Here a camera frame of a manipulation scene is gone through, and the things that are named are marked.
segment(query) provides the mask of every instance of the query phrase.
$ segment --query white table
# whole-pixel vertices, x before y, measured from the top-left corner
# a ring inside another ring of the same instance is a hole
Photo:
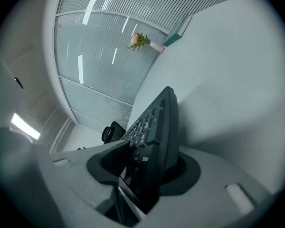
[[[195,14],[157,58],[128,127],[165,86],[179,103],[181,144],[237,164],[272,193],[285,176],[285,29],[267,0]],[[213,145],[196,146],[197,143]]]

